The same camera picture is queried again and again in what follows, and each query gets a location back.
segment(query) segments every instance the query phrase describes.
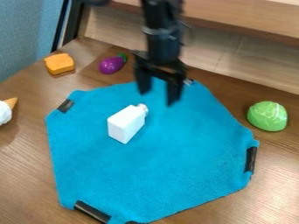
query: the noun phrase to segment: toy food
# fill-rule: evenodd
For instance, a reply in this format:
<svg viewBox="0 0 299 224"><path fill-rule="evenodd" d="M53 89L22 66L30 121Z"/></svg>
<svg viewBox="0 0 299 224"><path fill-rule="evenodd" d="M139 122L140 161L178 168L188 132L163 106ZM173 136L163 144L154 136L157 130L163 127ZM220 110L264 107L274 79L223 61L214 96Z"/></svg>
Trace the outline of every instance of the toy food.
<svg viewBox="0 0 299 224"><path fill-rule="evenodd" d="M259 129L278 131L286 127L288 114L286 109L277 102L261 101L248 110L247 119Z"/></svg>
<svg viewBox="0 0 299 224"><path fill-rule="evenodd" d="M11 111L16 106L17 98L0 101L0 126L11 120Z"/></svg>
<svg viewBox="0 0 299 224"><path fill-rule="evenodd" d="M121 70L126 61L127 55L124 53L119 53L116 57L104 59L99 64L99 70L103 74L114 74Z"/></svg>
<svg viewBox="0 0 299 224"><path fill-rule="evenodd" d="M45 66L50 74L62 74L74 70L74 62L68 53L54 54L45 58Z"/></svg>

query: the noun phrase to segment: purple eggplant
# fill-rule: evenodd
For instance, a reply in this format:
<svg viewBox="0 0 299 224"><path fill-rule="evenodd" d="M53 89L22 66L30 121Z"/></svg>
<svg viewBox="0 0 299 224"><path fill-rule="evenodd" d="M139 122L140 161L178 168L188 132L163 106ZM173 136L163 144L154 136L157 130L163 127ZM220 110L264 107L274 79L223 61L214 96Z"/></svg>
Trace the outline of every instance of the purple eggplant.
<svg viewBox="0 0 299 224"><path fill-rule="evenodd" d="M124 53L119 53L116 57L104 59L99 64L99 69L103 74L114 74L121 70L126 61L127 55Z"/></svg>

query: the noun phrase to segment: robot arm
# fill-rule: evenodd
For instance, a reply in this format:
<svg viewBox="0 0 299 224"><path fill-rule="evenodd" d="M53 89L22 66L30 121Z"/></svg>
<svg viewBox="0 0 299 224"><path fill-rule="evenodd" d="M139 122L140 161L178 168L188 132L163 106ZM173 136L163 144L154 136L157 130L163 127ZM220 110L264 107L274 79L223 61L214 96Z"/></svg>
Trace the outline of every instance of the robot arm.
<svg viewBox="0 0 299 224"><path fill-rule="evenodd" d="M109 0L84 0L86 4L103 6ZM147 52L133 51L135 77L139 92L151 89L151 77L167 82L167 103L178 101L186 78L186 66L179 59L182 29L179 16L183 0L141 0L147 36Z"/></svg>

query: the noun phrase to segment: blue towel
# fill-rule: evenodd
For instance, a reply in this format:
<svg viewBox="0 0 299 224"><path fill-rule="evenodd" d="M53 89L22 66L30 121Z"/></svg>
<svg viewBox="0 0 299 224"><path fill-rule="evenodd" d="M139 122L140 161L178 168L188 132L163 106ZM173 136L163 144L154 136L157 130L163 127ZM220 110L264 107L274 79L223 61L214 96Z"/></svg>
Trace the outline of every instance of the blue towel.
<svg viewBox="0 0 299 224"><path fill-rule="evenodd" d="M182 100L166 105L165 82L137 93L134 82L74 91L74 105L46 118L59 202L81 200L112 218L147 223L244 188L246 152L257 146L201 84L185 86ZM146 124L128 144L108 136L107 118L145 103Z"/></svg>

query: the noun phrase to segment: wooden table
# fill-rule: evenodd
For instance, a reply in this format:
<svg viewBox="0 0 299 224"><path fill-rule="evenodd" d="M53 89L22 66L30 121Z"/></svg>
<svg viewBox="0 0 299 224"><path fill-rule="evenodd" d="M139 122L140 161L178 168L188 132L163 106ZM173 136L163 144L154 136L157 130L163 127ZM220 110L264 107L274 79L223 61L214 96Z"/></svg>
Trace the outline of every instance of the wooden table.
<svg viewBox="0 0 299 224"><path fill-rule="evenodd" d="M59 206L44 118L74 89L132 81L133 59L130 56L119 73L104 76L97 70L98 61L128 51L80 38L57 51L61 52L73 56L75 72L51 76L41 60L0 85L2 100L19 97L12 121L0 127L1 223L97 223ZM299 96L194 68L189 76L209 87L261 141L255 174L240 192L156 223L299 223ZM284 131L268 133L247 122L248 107L263 100L286 107L289 125Z"/></svg>

